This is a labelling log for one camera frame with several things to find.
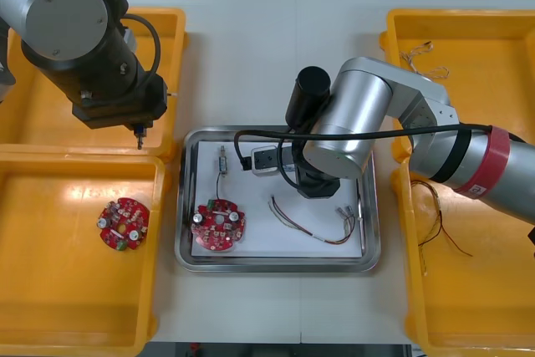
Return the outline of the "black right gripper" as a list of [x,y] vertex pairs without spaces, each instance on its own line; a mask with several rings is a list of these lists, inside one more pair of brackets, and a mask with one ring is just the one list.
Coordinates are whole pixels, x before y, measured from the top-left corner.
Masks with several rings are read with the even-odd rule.
[[329,198],[340,188],[340,179],[317,169],[297,168],[298,192],[308,199]]

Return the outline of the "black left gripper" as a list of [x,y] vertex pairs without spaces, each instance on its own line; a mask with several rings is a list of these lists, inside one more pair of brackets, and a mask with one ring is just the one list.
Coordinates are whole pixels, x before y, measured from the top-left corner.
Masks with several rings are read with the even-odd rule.
[[150,128],[167,111],[167,86],[160,75],[152,77],[143,89],[135,89],[122,99],[102,105],[73,105],[73,115],[90,129],[124,125]]

